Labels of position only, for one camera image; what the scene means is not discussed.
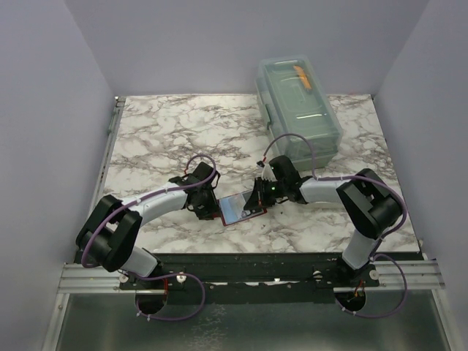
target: metal rail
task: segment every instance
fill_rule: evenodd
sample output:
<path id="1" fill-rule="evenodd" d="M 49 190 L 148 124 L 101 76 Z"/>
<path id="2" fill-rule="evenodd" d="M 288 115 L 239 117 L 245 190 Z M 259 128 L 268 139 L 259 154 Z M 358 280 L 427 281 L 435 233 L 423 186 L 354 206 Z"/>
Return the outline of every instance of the metal rail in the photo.
<path id="1" fill-rule="evenodd" d="M 375 262 L 373 276 L 379 279 L 379 287 L 367 287 L 367 291 L 403 290 L 403 280 L 398 268 L 388 261 Z M 438 290 L 445 287 L 436 261 L 400 261 L 410 290 Z M 120 290 L 120 273 L 109 273 L 104 268 L 87 269 L 82 265 L 65 265 L 58 293 L 60 294 L 157 294 L 164 290 Z M 336 293 L 354 290 L 355 287 L 335 288 Z"/>

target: phone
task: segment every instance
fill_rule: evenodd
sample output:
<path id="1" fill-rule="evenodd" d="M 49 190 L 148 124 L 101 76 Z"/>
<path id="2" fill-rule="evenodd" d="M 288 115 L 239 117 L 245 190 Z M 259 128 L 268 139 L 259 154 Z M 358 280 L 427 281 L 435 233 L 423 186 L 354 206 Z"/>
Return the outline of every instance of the phone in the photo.
<path id="1" fill-rule="evenodd" d="M 219 199 L 218 202 L 219 208 L 221 209 L 221 220 L 224 226 L 266 214 L 265 208 L 255 208 L 250 211 L 244 210 L 244 206 L 251 194 L 252 191 L 247 191 Z"/>

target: orange object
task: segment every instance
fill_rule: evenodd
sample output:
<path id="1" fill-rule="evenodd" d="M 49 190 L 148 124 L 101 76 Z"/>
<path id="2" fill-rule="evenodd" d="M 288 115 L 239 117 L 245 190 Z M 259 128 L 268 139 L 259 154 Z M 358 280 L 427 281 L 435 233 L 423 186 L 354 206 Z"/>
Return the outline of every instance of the orange object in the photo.
<path id="1" fill-rule="evenodd" d="M 308 91 L 312 90 L 312 86 L 310 85 L 309 79 L 307 78 L 307 75 L 302 69 L 302 67 L 294 65 L 294 69 L 298 73 L 299 78 L 302 80 L 304 88 Z"/>

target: gray floor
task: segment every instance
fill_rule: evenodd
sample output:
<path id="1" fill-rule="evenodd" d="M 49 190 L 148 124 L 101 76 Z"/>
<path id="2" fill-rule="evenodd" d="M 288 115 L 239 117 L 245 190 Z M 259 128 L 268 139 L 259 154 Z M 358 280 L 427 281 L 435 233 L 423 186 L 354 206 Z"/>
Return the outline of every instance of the gray floor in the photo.
<path id="1" fill-rule="evenodd" d="M 395 306 L 400 292 L 373 292 L 363 312 Z M 351 317 L 313 303 L 211 305 L 185 322 L 136 318 L 131 295 L 70 298 L 58 350 L 449 350 L 430 292 L 411 292 L 396 316 Z M 165 311 L 182 315 L 192 306 Z"/>

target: white wall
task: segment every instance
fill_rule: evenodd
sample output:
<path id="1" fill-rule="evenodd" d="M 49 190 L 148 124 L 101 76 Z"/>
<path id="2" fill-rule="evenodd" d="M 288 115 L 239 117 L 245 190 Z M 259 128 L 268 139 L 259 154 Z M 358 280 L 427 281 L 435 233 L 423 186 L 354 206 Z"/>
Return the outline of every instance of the white wall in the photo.
<path id="1" fill-rule="evenodd" d="M 329 93 L 376 93 L 428 0 L 66 0 L 119 95 L 253 92 L 305 53 Z"/>
<path id="2" fill-rule="evenodd" d="M 431 0 L 375 99 L 424 247 L 468 345 L 468 2 Z"/>
<path id="3" fill-rule="evenodd" d="M 113 94 L 62 0 L 0 4 L 0 348 L 39 350 Z"/>

